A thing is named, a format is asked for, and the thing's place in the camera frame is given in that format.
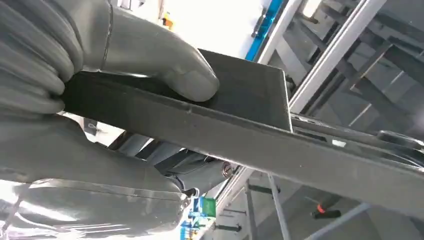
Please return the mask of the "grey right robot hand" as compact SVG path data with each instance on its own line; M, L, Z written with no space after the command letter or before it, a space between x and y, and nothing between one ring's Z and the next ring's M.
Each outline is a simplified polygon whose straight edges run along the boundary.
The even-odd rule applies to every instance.
M209 100L220 82L173 32L108 0L0 3L2 239L136 237L174 229L187 197L152 165L89 141L60 115L78 72L145 74Z

